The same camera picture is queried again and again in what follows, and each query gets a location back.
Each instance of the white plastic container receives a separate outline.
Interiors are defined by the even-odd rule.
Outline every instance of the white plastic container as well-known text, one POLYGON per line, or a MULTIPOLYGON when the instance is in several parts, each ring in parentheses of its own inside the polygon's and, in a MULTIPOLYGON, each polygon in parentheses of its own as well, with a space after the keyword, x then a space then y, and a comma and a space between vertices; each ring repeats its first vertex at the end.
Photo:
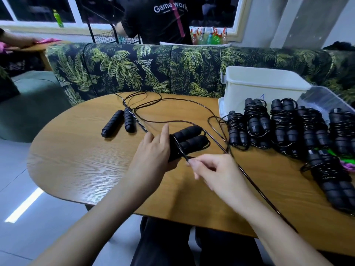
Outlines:
POLYGON ((274 99, 291 98, 297 101, 311 85, 292 71, 229 66, 226 69, 224 111, 244 114, 247 98, 263 99, 270 111, 274 99))

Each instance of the pink stripe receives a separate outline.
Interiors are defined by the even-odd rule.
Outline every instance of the pink stripe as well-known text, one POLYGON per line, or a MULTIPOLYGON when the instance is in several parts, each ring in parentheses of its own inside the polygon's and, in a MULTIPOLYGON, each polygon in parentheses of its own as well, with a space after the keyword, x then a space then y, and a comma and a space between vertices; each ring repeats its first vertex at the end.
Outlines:
POLYGON ((169 2, 172 4, 172 6, 173 6, 173 11, 174 11, 174 15, 175 15, 175 17, 176 17, 176 19, 177 19, 177 21, 178 21, 178 27, 179 27, 179 30, 180 30, 180 35, 181 35, 181 37, 185 37, 185 32, 184 32, 184 28, 182 27, 182 22, 181 22, 181 19, 180 19, 180 15, 179 15, 179 13, 178 13, 178 11, 177 11, 177 8, 176 8, 176 6, 175 6, 175 4, 174 4, 174 0, 169 0, 169 2))

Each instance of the left hand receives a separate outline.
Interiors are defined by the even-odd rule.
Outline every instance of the left hand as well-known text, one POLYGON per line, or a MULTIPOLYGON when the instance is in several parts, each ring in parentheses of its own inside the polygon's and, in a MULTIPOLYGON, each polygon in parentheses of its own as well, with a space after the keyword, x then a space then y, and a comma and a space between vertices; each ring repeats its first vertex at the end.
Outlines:
POLYGON ((124 181, 136 189, 145 199, 159 187, 164 174, 176 168, 180 159, 168 163, 170 157, 169 125, 162 128, 162 133, 154 137, 145 134, 132 159, 124 181))

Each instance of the green bottle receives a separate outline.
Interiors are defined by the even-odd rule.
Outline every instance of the green bottle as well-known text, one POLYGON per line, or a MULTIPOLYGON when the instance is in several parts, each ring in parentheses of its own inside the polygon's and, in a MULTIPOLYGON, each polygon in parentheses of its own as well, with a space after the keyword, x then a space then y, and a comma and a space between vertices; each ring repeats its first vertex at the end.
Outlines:
POLYGON ((60 18, 60 15, 58 14, 57 10, 55 10, 55 9, 53 9, 53 16, 57 20, 58 26, 60 28, 63 28, 64 25, 63 25, 62 19, 60 18))

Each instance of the wooden table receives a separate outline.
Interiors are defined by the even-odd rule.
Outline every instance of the wooden table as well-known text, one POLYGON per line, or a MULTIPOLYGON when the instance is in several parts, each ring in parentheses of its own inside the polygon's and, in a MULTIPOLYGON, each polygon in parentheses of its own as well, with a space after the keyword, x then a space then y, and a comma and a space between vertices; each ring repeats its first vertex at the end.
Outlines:
MULTIPOLYGON (((137 96, 129 105, 134 107, 157 96, 156 93, 137 96)), ((167 94, 163 97, 191 99, 218 115, 218 100, 214 98, 167 94)), ((101 129, 118 109, 124 109, 121 99, 107 95, 81 103, 47 124, 30 148, 27 166, 33 181, 60 199, 91 205, 100 201, 122 178, 144 136, 140 127, 136 134, 128 134, 121 127, 113 139, 101 137, 101 129)), ((161 101, 138 113, 149 120, 188 120, 217 138, 207 124, 211 113, 191 102, 161 101)), ((212 124, 218 127, 215 120, 212 124)), ((153 134, 158 134, 162 127, 161 124, 144 125, 153 134)), ((187 126, 171 123, 170 131, 187 126)), ((215 143, 202 152, 222 153, 215 143)), ((233 150, 233 153, 247 174, 309 243, 319 250, 355 256, 355 218, 330 206, 317 184, 300 174, 301 162, 273 150, 253 147, 246 152, 233 150)), ((203 181, 194 180, 185 161, 165 175, 158 190, 136 213, 255 237, 241 216, 203 181)))
POLYGON ((51 43, 45 43, 45 44, 35 44, 33 46, 27 47, 25 49, 20 49, 19 47, 9 47, 7 50, 11 51, 23 51, 23 52, 39 52, 39 56, 44 64, 44 70, 45 71, 52 71, 52 68, 48 62, 48 59, 45 55, 45 51, 48 47, 51 45, 59 44, 59 43, 71 43, 69 41, 57 41, 57 42, 51 42, 51 43))

